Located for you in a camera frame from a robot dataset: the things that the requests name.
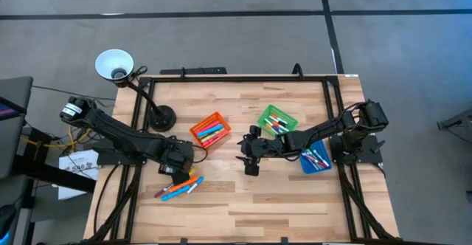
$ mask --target desk lamp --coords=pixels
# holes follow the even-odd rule
[[[109,49],[98,55],[95,60],[95,69],[105,80],[114,83],[120,88],[129,87],[143,96],[150,104],[148,122],[156,131],[167,131],[176,123],[177,116],[169,106],[157,106],[153,99],[142,88],[130,81],[134,68],[133,58],[124,50]]]

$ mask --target green basket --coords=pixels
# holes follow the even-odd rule
[[[259,127],[270,133],[273,137],[275,137],[275,133],[266,127],[266,121],[264,119],[271,120],[268,116],[270,114],[276,114],[280,119],[284,120],[287,122],[287,125],[285,126],[289,131],[293,131],[298,124],[298,121],[295,120],[293,117],[290,117],[290,115],[286,114],[284,111],[282,111],[280,108],[277,108],[274,105],[269,105],[263,114],[260,116],[260,118],[257,120],[257,124]]]

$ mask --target blue basket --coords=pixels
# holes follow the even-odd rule
[[[310,161],[306,159],[304,156],[300,157],[300,163],[302,163],[302,169],[305,174],[313,174],[318,173],[326,170],[330,170],[333,166],[331,165],[330,156],[327,155],[325,143],[323,140],[318,140],[310,145],[310,149],[312,151],[316,150],[316,152],[328,163],[327,168],[323,169],[315,169],[315,167],[310,164]]]

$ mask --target white paper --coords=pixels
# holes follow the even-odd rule
[[[97,169],[97,158],[98,153],[93,150],[81,151],[76,153],[71,153],[69,157],[62,156],[59,158],[59,168],[61,170],[67,170],[69,172],[76,173],[81,176],[85,176],[83,173],[87,174],[90,178],[94,179],[95,181],[98,179],[98,169]],[[85,192],[80,190],[73,190],[67,187],[59,187],[59,200],[69,199],[75,196],[79,196],[84,194]]]

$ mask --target lamp base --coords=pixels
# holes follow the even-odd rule
[[[176,124],[177,115],[174,110],[166,105],[157,106],[160,111],[159,115],[156,115],[153,109],[149,110],[148,122],[149,126],[154,131],[168,131],[174,124]]]

